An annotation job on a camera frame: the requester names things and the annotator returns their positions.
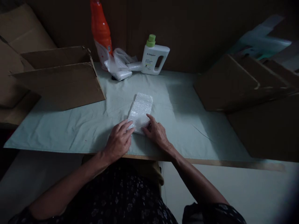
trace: person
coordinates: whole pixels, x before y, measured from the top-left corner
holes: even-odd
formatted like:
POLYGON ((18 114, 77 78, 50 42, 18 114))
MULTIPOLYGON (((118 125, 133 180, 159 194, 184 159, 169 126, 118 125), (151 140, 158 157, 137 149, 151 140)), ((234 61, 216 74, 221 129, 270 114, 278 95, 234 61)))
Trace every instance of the person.
MULTIPOLYGON (((216 187, 179 154, 162 124, 147 116, 150 126, 143 128, 145 135, 169 157, 197 202, 185 207, 182 223, 246 223, 216 187)), ((135 129, 127 130, 131 124, 127 120, 117 124, 103 151, 57 182, 9 224, 177 223, 157 185, 120 159, 131 145, 135 129)))

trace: bottle cap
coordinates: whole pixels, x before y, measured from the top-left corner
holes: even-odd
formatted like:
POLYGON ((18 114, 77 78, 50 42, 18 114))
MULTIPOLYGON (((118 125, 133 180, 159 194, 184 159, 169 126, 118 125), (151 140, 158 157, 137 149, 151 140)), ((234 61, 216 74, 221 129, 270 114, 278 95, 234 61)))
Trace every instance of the bottle cap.
POLYGON ((149 35, 149 39, 146 41, 146 45, 148 47, 154 47, 155 46, 155 39, 156 39, 156 35, 154 34, 150 34, 149 35))

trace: patterned dress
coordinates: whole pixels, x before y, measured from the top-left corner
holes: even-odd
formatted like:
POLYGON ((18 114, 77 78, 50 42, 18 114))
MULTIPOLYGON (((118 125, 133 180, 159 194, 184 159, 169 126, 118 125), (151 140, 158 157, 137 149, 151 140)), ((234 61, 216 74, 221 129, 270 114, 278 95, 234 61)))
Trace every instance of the patterned dress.
MULTIPOLYGON (((65 212, 47 220, 36 220, 25 208, 9 224, 175 224, 163 203, 159 188, 124 162, 118 161, 87 183, 65 212)), ((225 204, 186 206, 183 223, 242 223, 243 217, 225 204)))

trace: light blue tablecloth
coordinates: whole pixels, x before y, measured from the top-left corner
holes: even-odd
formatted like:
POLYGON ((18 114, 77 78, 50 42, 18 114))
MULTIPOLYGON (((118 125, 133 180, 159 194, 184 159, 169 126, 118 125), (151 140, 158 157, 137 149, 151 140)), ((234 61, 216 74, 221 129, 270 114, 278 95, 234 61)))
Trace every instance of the light blue tablecloth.
MULTIPOLYGON (((207 112, 193 83, 196 74, 162 71, 135 73, 121 82, 96 63, 105 101, 57 111, 43 98, 4 147, 67 153, 102 150, 114 125, 127 118, 135 94, 153 97, 151 114, 166 129, 170 142, 186 158, 256 161, 238 139, 223 113, 207 112)), ((145 136, 133 134, 128 154, 160 156, 145 136)))

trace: orange spray bottle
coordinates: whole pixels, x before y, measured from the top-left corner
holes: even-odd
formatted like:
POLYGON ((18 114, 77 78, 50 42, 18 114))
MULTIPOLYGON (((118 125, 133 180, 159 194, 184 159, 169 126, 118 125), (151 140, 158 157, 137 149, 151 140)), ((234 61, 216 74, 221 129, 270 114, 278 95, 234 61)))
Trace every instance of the orange spray bottle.
POLYGON ((91 8, 91 30, 94 42, 97 47, 97 53, 102 64, 102 69, 107 71, 104 62, 112 55, 112 44, 110 29, 104 16, 102 4, 99 0, 90 0, 91 8))

